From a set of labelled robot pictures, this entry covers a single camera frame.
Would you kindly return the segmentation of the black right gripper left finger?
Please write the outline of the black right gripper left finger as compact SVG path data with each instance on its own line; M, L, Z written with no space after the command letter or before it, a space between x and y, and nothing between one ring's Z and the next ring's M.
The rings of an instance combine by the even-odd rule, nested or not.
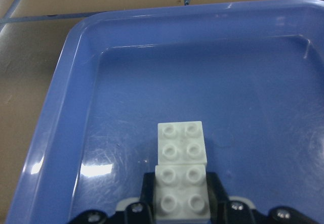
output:
M144 211L140 213L140 223L155 223L154 221L154 187L155 173L145 173L143 177L140 202L144 203Z

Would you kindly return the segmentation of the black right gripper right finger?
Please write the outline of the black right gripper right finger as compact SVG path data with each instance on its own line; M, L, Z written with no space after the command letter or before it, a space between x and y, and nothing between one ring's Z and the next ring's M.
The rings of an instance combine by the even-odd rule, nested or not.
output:
M229 201L228 194L215 172L207 172L206 178L211 223L226 223L225 209L226 203Z

